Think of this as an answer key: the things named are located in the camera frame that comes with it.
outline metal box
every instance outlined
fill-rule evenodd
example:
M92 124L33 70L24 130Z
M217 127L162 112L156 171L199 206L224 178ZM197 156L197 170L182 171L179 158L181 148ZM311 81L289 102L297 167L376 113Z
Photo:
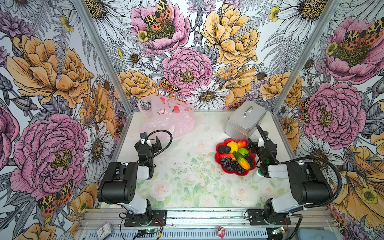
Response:
M228 117L224 132L233 139L247 139L265 113L265 108L247 100Z

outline metal handle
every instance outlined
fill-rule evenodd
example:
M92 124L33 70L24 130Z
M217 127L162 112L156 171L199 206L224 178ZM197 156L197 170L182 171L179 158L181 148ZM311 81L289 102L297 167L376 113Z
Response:
M244 112L244 118L247 116L247 113L252 112L253 107L250 106L245 112Z

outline red and white candy wrapper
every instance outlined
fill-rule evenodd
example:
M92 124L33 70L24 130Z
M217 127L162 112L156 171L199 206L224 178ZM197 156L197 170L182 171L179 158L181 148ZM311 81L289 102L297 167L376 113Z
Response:
M221 226L219 226L216 230L217 236L221 237L221 239L224 238L226 232L227 230Z

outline wall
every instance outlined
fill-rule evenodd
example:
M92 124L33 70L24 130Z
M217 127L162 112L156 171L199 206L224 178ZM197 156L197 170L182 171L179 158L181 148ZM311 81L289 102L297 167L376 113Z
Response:
M0 1L2 239L76 238L126 113L71 1Z
M329 209L344 239L384 239L383 12L382 1L341 2L336 14L345 16L329 24L303 66L302 97L276 109L296 156L340 170L343 189ZM353 41L372 25L375 34ZM319 166L334 189L336 175Z
M156 22L156 12L165 11L159 3L167 3L170 17ZM113 8L117 15L129 12L129 25L123 28L126 18L112 21L101 14L113 4L87 2L136 109L138 100L150 94L177 98L196 109L234 109L245 100L271 108L326 3L131 0ZM301 98L301 84L298 79L291 106Z

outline pink plastic bag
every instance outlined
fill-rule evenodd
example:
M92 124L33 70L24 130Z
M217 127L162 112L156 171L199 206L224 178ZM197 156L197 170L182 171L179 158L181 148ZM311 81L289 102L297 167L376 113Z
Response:
M151 109L142 109L141 101L150 102ZM173 139L176 140L190 133L195 126L195 120L193 119L194 107L185 102L151 94L141 98L137 106L140 112L148 118L141 126L140 132L149 134L155 130L164 129L172 133ZM152 136L154 138L158 136L162 142L167 142L170 139L165 132L159 132Z

